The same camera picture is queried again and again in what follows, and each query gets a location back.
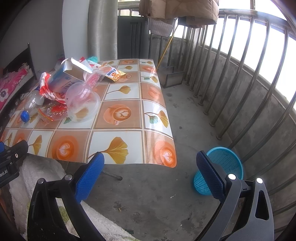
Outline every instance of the blue gripper pad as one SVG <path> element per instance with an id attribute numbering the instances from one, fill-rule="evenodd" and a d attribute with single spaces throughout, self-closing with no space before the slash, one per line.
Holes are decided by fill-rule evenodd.
<path id="1" fill-rule="evenodd" d="M 5 150 L 4 143 L 3 142 L 0 142 L 0 152 L 2 152 L 4 150 Z"/>
<path id="2" fill-rule="evenodd" d="M 78 203 L 80 203 L 82 200 L 87 199 L 98 176 L 103 170 L 104 164 L 104 155 L 100 152 L 97 152 L 89 161 L 89 163 L 85 165 L 86 169 L 84 166 L 81 166 L 83 167 L 83 169 L 85 169 L 85 171 L 76 183 L 75 198 Z"/>
<path id="3" fill-rule="evenodd" d="M 223 202 L 225 199 L 225 184 L 213 167 L 209 157 L 203 151 L 196 154 L 196 165 L 213 197 Z"/>

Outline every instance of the hanging jacket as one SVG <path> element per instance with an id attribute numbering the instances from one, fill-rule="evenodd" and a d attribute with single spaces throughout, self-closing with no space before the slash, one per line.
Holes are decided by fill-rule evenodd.
<path id="1" fill-rule="evenodd" d="M 141 0 L 139 13 L 145 17 L 171 23 L 173 18 L 186 17 L 186 24 L 200 28 L 216 24 L 219 0 Z"/>

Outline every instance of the tablecloth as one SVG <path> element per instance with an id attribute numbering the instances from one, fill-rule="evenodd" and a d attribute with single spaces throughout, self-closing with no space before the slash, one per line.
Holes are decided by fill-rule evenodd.
<path id="1" fill-rule="evenodd" d="M 70 118 L 44 126 L 36 114 L 20 119 L 24 100 L 6 126 L 1 141 L 13 146 L 26 140 L 31 154 L 87 163 L 102 152 L 106 164 L 151 163 L 175 167 L 173 135 L 153 60 L 120 59 L 99 62 L 126 73 L 117 82 L 104 78 L 93 90 L 99 112 L 86 122 Z"/>

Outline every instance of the screw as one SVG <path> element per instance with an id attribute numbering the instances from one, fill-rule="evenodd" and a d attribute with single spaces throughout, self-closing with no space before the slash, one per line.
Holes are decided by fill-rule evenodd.
<path id="1" fill-rule="evenodd" d="M 68 174 L 65 176 L 65 180 L 70 181 L 72 179 L 72 175 Z"/>
<path id="2" fill-rule="evenodd" d="M 43 178 L 40 178 L 40 179 L 38 179 L 38 181 L 37 181 L 38 184 L 42 184 L 43 182 L 44 182 L 44 179 L 43 179 Z"/>

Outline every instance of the metal railing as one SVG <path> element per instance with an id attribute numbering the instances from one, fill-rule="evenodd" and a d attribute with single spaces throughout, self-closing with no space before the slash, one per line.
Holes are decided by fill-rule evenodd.
<path id="1" fill-rule="evenodd" d="M 123 3 L 119 3 L 118 8 L 119 9 L 128 9 L 130 7 L 133 7 L 133 9 L 137 9 L 136 4 L 133 6 L 127 6 L 124 5 Z M 249 47 L 249 43 L 250 43 L 250 38 L 251 38 L 251 33 L 252 33 L 252 27 L 254 25 L 254 23 L 259 23 L 262 25 L 266 26 L 266 35 L 265 35 L 265 40 L 264 40 L 264 44 L 262 47 L 262 51 L 259 57 L 259 61 L 257 64 L 257 67 L 255 70 L 251 70 L 249 68 L 249 72 L 252 75 L 252 79 L 250 81 L 250 83 L 248 84 L 243 97 L 241 98 L 239 104 L 237 105 L 235 111 L 232 113 L 231 117 L 226 121 L 226 124 L 224 125 L 224 127 L 222 128 L 222 130 L 219 132 L 219 134 L 217 135 L 217 139 L 221 140 L 223 135 L 226 133 L 226 131 L 228 130 L 228 128 L 231 126 L 231 124 L 233 123 L 233 121 L 236 119 L 236 117 L 238 116 L 238 114 L 240 113 L 242 107 L 244 106 L 248 96 L 250 95 L 252 88 L 254 87 L 254 84 L 256 82 L 256 80 L 259 77 L 259 71 L 262 65 L 262 61 L 266 52 L 266 47 L 267 47 L 267 43 L 268 43 L 268 38 L 269 38 L 269 33 L 270 33 L 270 28 L 276 29 L 282 33 L 284 33 L 284 47 L 283 47 L 283 51 L 282 51 L 282 55 L 281 55 L 281 59 L 277 68 L 277 72 L 274 76 L 273 81 L 266 85 L 268 85 L 268 90 L 267 93 L 265 94 L 262 102 L 260 103 L 258 109 L 256 110 L 256 112 L 253 114 L 253 116 L 251 117 L 251 119 L 249 120 L 249 122 L 245 125 L 245 127 L 242 129 L 242 131 L 236 136 L 236 138 L 234 138 L 234 140 L 232 141 L 232 143 L 229 145 L 229 148 L 233 148 L 239 141 L 240 139 L 248 132 L 248 130 L 253 126 L 254 122 L 258 119 L 258 117 L 261 115 L 263 109 L 267 106 L 269 100 L 271 99 L 272 95 L 275 92 L 275 87 L 276 84 L 278 82 L 283 64 L 284 64 L 284 60 L 285 60 L 285 55 L 286 55 L 286 51 L 287 51 L 287 46 L 288 46 L 288 39 L 289 37 L 296 39 L 295 33 L 294 33 L 294 29 L 295 26 L 292 25 L 292 27 L 290 26 L 290 24 L 292 24 L 291 21 L 290 24 L 281 18 L 278 18 L 276 16 L 267 14 L 267 13 L 262 13 L 262 12 L 257 12 L 255 10 L 240 10 L 240 9 L 221 9 L 219 12 L 219 18 L 224 18 L 224 23 L 223 23 L 223 28 L 222 28 L 222 33 L 221 33 L 221 37 L 220 37 L 220 42 L 218 45 L 218 48 L 213 51 L 216 56 L 213 62 L 213 66 L 209 75 L 209 78 L 207 80 L 204 80 L 205 78 L 205 72 L 208 68 L 208 63 L 209 63 L 209 58 L 210 58 L 210 53 L 212 52 L 212 44 L 213 44 L 213 39 L 214 39 L 214 34 L 215 34 L 215 25 L 213 27 L 213 31 L 212 31 L 212 35 L 211 35 L 211 40 L 210 40 L 210 45 L 207 46 L 207 56 L 205 58 L 204 63 L 202 64 L 202 56 L 204 53 L 204 50 L 206 49 L 206 45 L 205 45 L 205 39 L 206 39 L 206 35 L 207 35 L 207 31 L 208 31 L 208 26 L 206 26 L 205 28 L 203 28 L 202 30 L 200 30 L 198 32 L 198 37 L 197 37 L 197 43 L 196 46 L 194 46 L 194 36 L 196 34 L 196 30 L 192 29 L 192 28 L 188 28 L 187 29 L 187 35 L 185 36 L 185 28 L 183 31 L 183 35 L 182 35 L 182 39 L 181 39 L 181 45 L 180 45 L 180 49 L 179 49 L 179 53 L 178 53 L 178 60 L 177 60 L 177 64 L 176 67 L 177 68 L 182 68 L 184 71 L 184 75 L 183 75 L 183 81 L 186 82 L 186 85 L 190 85 L 190 90 L 194 91 L 193 96 L 198 98 L 199 96 L 201 96 L 201 99 L 199 101 L 198 104 L 200 105 L 204 105 L 204 100 L 207 97 L 208 91 L 209 91 L 209 87 L 210 84 L 213 80 L 213 76 L 215 74 L 217 65 L 218 65 L 218 60 L 219 57 L 224 54 L 221 53 L 221 46 L 222 46 L 222 41 L 223 41 L 223 37 L 224 37 L 224 32 L 225 32 L 225 26 L 227 23 L 227 19 L 235 19 L 235 25 L 234 25 L 234 31 L 233 31 L 233 36 L 232 36 L 232 40 L 230 43 L 230 47 L 229 47 L 229 51 L 226 55 L 226 60 L 222 69 L 222 72 L 220 74 L 219 80 L 216 83 L 215 89 L 213 94 L 211 95 L 211 97 L 209 98 L 209 102 L 208 105 L 206 106 L 204 113 L 206 115 L 208 115 L 210 108 L 212 107 L 212 104 L 214 102 L 214 100 L 216 99 L 217 93 L 219 92 L 221 83 L 225 77 L 225 73 L 226 70 L 228 68 L 230 59 L 231 59 L 231 52 L 232 52 L 232 48 L 234 45 L 234 40 L 235 40 L 235 36 L 236 36 L 236 31 L 237 31 L 237 26 L 238 26 L 238 21 L 239 20 L 246 20 L 250 22 L 250 29 L 248 32 L 248 36 L 247 36 L 247 40 L 246 40 L 246 44 L 244 47 L 244 51 L 241 57 L 241 61 L 237 61 L 237 65 L 238 68 L 236 70 L 235 76 L 233 77 L 233 79 L 229 80 L 230 86 L 228 87 L 228 90 L 224 96 L 223 101 L 220 104 L 220 107 L 218 108 L 218 110 L 216 111 L 216 114 L 214 116 L 214 118 L 212 119 L 212 121 L 210 122 L 211 126 L 215 126 L 216 121 L 219 119 L 222 111 L 224 110 L 227 102 L 229 101 L 229 98 L 234 90 L 235 85 L 238 82 L 239 79 L 239 75 L 241 70 L 243 69 L 243 67 L 247 67 L 246 65 L 244 65 L 244 60 L 248 51 L 248 47 Z M 180 59 L 181 59 L 181 55 L 182 55 L 182 51 L 183 51 L 183 45 L 184 45 L 184 41 L 186 41 L 186 46 L 185 46 L 185 50 L 184 50 L 184 58 L 182 60 L 182 63 L 180 64 Z M 160 40 L 160 46 L 162 46 L 162 41 L 163 41 L 163 37 Z M 150 46 L 149 46 L 149 58 L 151 56 L 151 45 L 152 45 L 152 35 L 150 35 Z M 171 58 L 171 51 L 172 51 L 172 46 L 173 46 L 173 42 L 171 43 L 170 46 L 170 54 L 169 54 L 169 60 L 168 60 L 168 66 L 170 63 L 170 58 Z M 205 87 L 203 90 L 201 90 L 201 86 L 202 83 L 206 81 Z M 241 158 L 242 163 L 246 162 L 249 158 L 251 158 L 258 150 L 260 150 L 269 140 L 270 138 L 275 134 L 275 132 L 280 128 L 280 126 L 283 124 L 283 122 L 286 120 L 286 118 L 293 112 L 293 106 L 295 104 L 296 101 L 296 92 L 294 93 L 291 101 L 289 103 L 287 103 L 285 106 L 285 110 L 284 113 L 279 117 L 278 121 L 273 125 L 273 127 L 271 128 L 271 130 L 258 142 L 258 144 L 253 147 L 251 150 L 249 150 L 249 152 L 243 156 Z M 258 175 L 262 175 L 264 173 L 266 173 L 267 171 L 269 171 L 271 168 L 273 168 L 275 165 L 277 165 L 281 160 L 283 160 L 290 152 L 291 150 L 296 146 L 296 139 L 282 152 L 280 153 L 274 160 L 272 160 L 266 167 L 264 167 L 261 170 L 258 170 L 257 173 L 255 173 L 254 175 L 252 175 L 250 178 L 248 178 L 249 180 L 253 180 L 256 176 Z M 272 187 L 271 190 L 268 191 L 269 195 L 275 194 L 278 191 L 282 190 L 283 188 L 287 187 L 288 185 L 290 185 L 292 182 L 296 181 L 296 174 L 294 176 L 292 176 L 290 179 L 288 179 L 287 181 L 285 181 L 284 183 L 278 185 L 277 187 Z M 273 211 L 274 216 L 283 213 L 293 207 L 296 206 L 296 201 L 285 206 L 282 207 L 278 210 Z M 285 227 L 281 227 L 275 230 L 275 232 L 280 232 L 284 229 Z"/>
<path id="2" fill-rule="evenodd" d="M 239 141 L 240 139 L 248 132 L 248 130 L 253 126 L 254 122 L 258 119 L 258 117 L 261 115 L 263 109 L 267 106 L 269 100 L 271 99 L 273 93 L 275 92 L 275 87 L 276 84 L 278 82 L 283 64 L 284 64 L 284 60 L 285 60 L 285 55 L 286 55 L 286 51 L 287 51 L 287 46 L 288 46 L 288 38 L 291 37 L 293 39 L 296 39 L 296 36 L 293 32 L 293 28 L 288 24 L 288 22 L 286 20 L 280 19 L 278 17 L 266 14 L 266 13 L 261 13 L 261 12 L 257 12 L 254 10 L 238 10 L 238 9 L 221 9 L 219 12 L 219 17 L 220 18 L 224 18 L 224 24 L 223 24 L 223 28 L 222 28 L 222 33 L 221 33 L 221 38 L 220 38 L 220 42 L 219 42 L 219 46 L 218 49 L 216 50 L 216 57 L 209 75 L 208 80 L 205 83 L 205 88 L 201 94 L 201 99 L 199 101 L 200 105 L 203 105 L 204 100 L 208 94 L 208 90 L 209 90 L 209 86 L 211 84 L 211 81 L 213 79 L 217 64 L 218 64 L 218 59 L 220 57 L 220 52 L 221 52 L 221 45 L 222 45 L 222 41 L 223 41 L 223 35 L 224 35 L 224 31 L 225 31 L 225 25 L 227 22 L 227 19 L 229 18 L 233 18 L 236 19 L 235 22 L 235 26 L 234 26 L 234 31 L 233 31 L 233 37 L 230 43 L 230 47 L 229 47 L 229 51 L 227 53 L 226 56 L 226 60 L 222 69 L 222 72 L 220 74 L 219 80 L 216 83 L 216 87 L 215 90 L 213 92 L 213 94 L 211 95 L 211 97 L 209 98 L 209 103 L 207 105 L 207 107 L 204 110 L 204 113 L 206 115 L 208 115 L 210 108 L 212 107 L 212 104 L 217 96 L 217 93 L 220 89 L 221 83 L 225 77 L 225 72 L 227 70 L 229 61 L 231 59 L 231 52 L 232 52 L 232 48 L 233 48 L 233 44 L 234 44 L 234 39 L 236 36 L 236 29 L 237 29 L 237 25 L 238 25 L 238 21 L 241 20 L 247 20 L 250 21 L 250 30 L 247 36 L 247 40 L 246 40 L 246 44 L 245 44 L 245 48 L 242 54 L 242 58 L 241 61 L 238 62 L 238 68 L 236 70 L 235 76 L 233 77 L 232 80 L 229 80 L 230 86 L 228 87 L 228 90 L 226 92 L 226 94 L 224 95 L 224 99 L 220 104 L 220 107 L 218 108 L 218 110 L 216 111 L 216 114 L 214 116 L 214 118 L 212 119 L 212 121 L 210 122 L 211 126 L 215 126 L 216 121 L 218 120 L 218 118 L 220 117 L 223 109 L 225 108 L 233 90 L 234 87 L 238 81 L 238 77 L 239 74 L 244 66 L 244 60 L 246 57 L 246 53 L 248 50 L 248 46 L 249 46 L 249 42 L 250 42 L 250 37 L 251 37 L 251 33 L 252 33 L 252 27 L 254 23 L 259 23 L 262 25 L 266 26 L 266 36 L 265 36 L 265 40 L 264 40 L 264 44 L 263 44 L 263 48 L 261 51 L 261 55 L 257 64 L 257 67 L 255 69 L 255 71 L 251 71 L 252 72 L 252 79 L 247 87 L 247 89 L 245 90 L 245 93 L 242 97 L 242 99 L 240 100 L 239 104 L 237 105 L 235 111 L 232 113 L 231 117 L 226 121 L 226 124 L 224 125 L 224 127 L 222 128 L 222 130 L 219 132 L 219 134 L 217 135 L 217 139 L 221 140 L 223 135 L 226 133 L 226 131 L 228 130 L 228 128 L 231 126 L 231 124 L 233 123 L 233 121 L 235 120 L 235 118 L 238 116 L 238 114 L 240 113 L 243 105 L 245 104 L 248 96 L 251 93 L 251 90 L 254 86 L 255 81 L 257 80 L 258 76 L 259 76 L 259 71 L 262 65 L 262 61 L 266 52 L 266 46 L 267 46 L 267 42 L 268 42 L 268 38 L 269 38 L 269 33 L 270 33 L 270 28 L 274 28 L 282 33 L 284 33 L 285 35 L 285 39 L 284 39 L 284 47 L 283 47 L 283 51 L 282 51 L 282 55 L 281 55 L 281 59 L 279 62 L 279 66 L 277 69 L 277 72 L 274 76 L 273 81 L 271 82 L 271 84 L 269 85 L 268 91 L 265 95 L 265 97 L 263 98 L 261 104 L 259 105 L 258 109 L 256 110 L 256 112 L 254 113 L 254 115 L 251 117 L 251 119 L 249 120 L 249 122 L 245 125 L 245 127 L 242 129 L 242 131 L 237 135 L 236 138 L 234 138 L 234 140 L 232 141 L 232 143 L 229 145 L 229 148 L 233 148 Z M 198 60 L 193 58 L 192 61 L 192 65 L 196 66 L 197 69 L 197 73 L 195 74 L 194 79 L 190 79 L 191 77 L 191 73 L 189 74 L 189 77 L 187 79 L 186 84 L 189 85 L 190 81 L 191 81 L 191 86 L 190 86 L 190 90 L 194 90 L 194 97 L 198 98 L 199 97 L 199 91 L 200 91 L 200 87 L 201 84 L 204 81 L 204 73 L 208 67 L 208 60 L 209 60 L 209 55 L 212 49 L 212 43 L 213 43 L 213 37 L 214 37 L 214 33 L 215 33 L 215 27 L 213 28 L 213 32 L 212 32 L 212 36 L 211 36 L 211 42 L 210 45 L 208 46 L 208 54 L 207 57 L 205 59 L 205 63 L 203 66 L 201 66 L 201 56 L 203 54 L 203 51 L 205 49 L 205 45 L 204 45 L 204 40 L 199 41 L 199 47 L 200 47 L 200 55 Z M 200 76 L 200 78 L 198 79 L 198 69 L 202 69 L 202 74 Z M 296 101 L 296 92 L 294 93 L 291 101 L 288 103 L 287 107 L 284 110 L 284 113 L 279 117 L 279 119 L 277 120 L 277 122 L 273 125 L 273 127 L 271 128 L 271 130 L 258 142 L 258 144 L 253 147 L 251 150 L 249 150 L 249 152 L 243 156 L 241 158 L 242 163 L 246 162 L 249 158 L 251 158 L 259 149 L 261 149 L 269 140 L 270 138 L 275 134 L 275 132 L 281 127 L 281 125 L 283 124 L 283 122 L 286 120 L 286 118 L 293 112 L 293 106 L 295 104 Z M 266 173 L 267 171 L 269 171 L 271 168 L 273 168 L 275 165 L 277 165 L 281 160 L 283 160 L 290 152 L 291 150 L 296 146 L 296 139 L 282 152 L 279 154 L 278 157 L 276 157 L 274 160 L 272 160 L 266 167 L 264 167 L 262 170 L 258 170 L 257 173 L 255 173 L 254 175 L 252 175 L 250 178 L 248 178 L 249 180 L 253 180 L 255 179 L 256 176 L 258 175 L 262 175 L 264 173 Z M 282 190 L 283 188 L 287 187 L 288 185 L 290 185 L 291 183 L 293 183 L 294 181 L 296 181 L 296 175 L 292 176 L 290 179 L 288 179 L 287 181 L 285 181 L 284 183 L 280 184 L 279 186 L 276 187 L 272 187 L 272 189 L 268 190 L 269 195 L 273 195 L 275 193 L 277 193 L 278 191 Z M 273 211 L 274 216 L 279 215 L 280 213 L 283 213 L 293 207 L 296 206 L 296 201 L 292 202 L 278 210 Z M 278 228 L 277 230 L 275 230 L 276 232 L 280 232 L 284 229 L 284 227 Z"/>

